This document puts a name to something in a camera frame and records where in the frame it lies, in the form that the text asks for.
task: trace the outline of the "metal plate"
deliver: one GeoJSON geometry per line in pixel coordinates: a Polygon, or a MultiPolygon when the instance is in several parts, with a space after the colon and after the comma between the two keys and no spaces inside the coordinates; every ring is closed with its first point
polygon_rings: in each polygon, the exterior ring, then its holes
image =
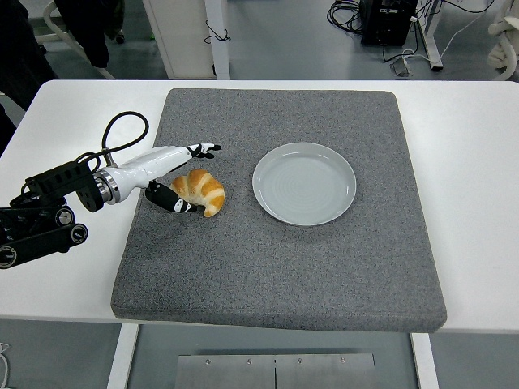
{"type": "Polygon", "coordinates": [[[178,357],[175,389],[275,389],[272,355],[178,357]]]}
{"type": "Polygon", "coordinates": [[[178,358],[176,389],[376,389],[372,354],[178,358]]]}
{"type": "Polygon", "coordinates": [[[372,354],[278,355],[277,389],[376,389],[372,354]]]}

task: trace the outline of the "gray floor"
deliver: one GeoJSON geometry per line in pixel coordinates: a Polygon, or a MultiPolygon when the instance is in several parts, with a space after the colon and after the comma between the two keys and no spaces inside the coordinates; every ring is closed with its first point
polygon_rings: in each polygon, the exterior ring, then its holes
{"type": "MultiPolygon", "coordinates": [[[[23,1],[33,16],[48,0],[23,1]]],[[[410,58],[412,76],[396,77],[378,47],[364,47],[326,21],[332,0],[229,0],[229,55],[232,79],[438,79],[490,80],[487,65],[496,39],[487,26],[503,0],[453,41],[444,69],[430,70],[410,58]]],[[[482,1],[462,6],[480,8],[482,1]]],[[[454,32],[475,16],[448,4],[435,34],[440,51],[454,32]]],[[[167,79],[144,7],[127,0],[123,45],[108,42],[108,70],[117,79],[167,79]]],[[[414,48],[410,32],[406,48],[414,48]]],[[[102,79],[60,42],[45,45],[47,59],[62,79],[102,79]]],[[[400,49],[388,49],[387,55],[400,49]]],[[[425,54],[421,42],[418,53],[425,54]]],[[[15,123],[24,111],[5,96],[0,102],[15,123]]],[[[0,321],[0,342],[11,344],[9,385],[16,388],[99,388],[107,380],[119,326],[87,323],[0,321]]],[[[436,334],[431,337],[442,389],[518,388],[519,336],[436,334]]],[[[182,353],[373,352],[382,366],[381,387],[416,387],[410,345],[398,334],[303,333],[257,329],[144,326],[129,387],[174,387],[175,364],[182,353]]]]}

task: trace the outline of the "white robotic arm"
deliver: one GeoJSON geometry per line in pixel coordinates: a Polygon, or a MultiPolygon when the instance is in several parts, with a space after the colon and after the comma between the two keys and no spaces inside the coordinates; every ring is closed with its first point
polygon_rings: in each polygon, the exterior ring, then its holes
{"type": "Polygon", "coordinates": [[[213,143],[155,147],[121,166],[99,169],[94,173],[94,178],[105,203],[121,203],[135,188],[148,188],[150,182],[179,168],[191,158],[213,158],[209,151],[220,149],[213,143]]]}

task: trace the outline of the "ceramic plate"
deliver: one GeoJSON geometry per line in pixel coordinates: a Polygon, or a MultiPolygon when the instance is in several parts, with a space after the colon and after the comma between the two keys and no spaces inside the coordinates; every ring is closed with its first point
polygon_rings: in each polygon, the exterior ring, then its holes
{"type": "Polygon", "coordinates": [[[252,176],[254,194],[265,211],[301,226],[328,223],[342,215],[354,201],[356,187],[348,161],[315,143],[275,148],[252,176]]]}

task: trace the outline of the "croissant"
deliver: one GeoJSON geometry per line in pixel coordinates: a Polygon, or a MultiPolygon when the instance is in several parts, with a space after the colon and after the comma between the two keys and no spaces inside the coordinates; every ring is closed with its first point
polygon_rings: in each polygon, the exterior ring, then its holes
{"type": "Polygon", "coordinates": [[[188,203],[204,206],[205,217],[216,215],[224,205],[223,185],[204,169],[194,169],[186,176],[176,177],[169,188],[188,203]]]}

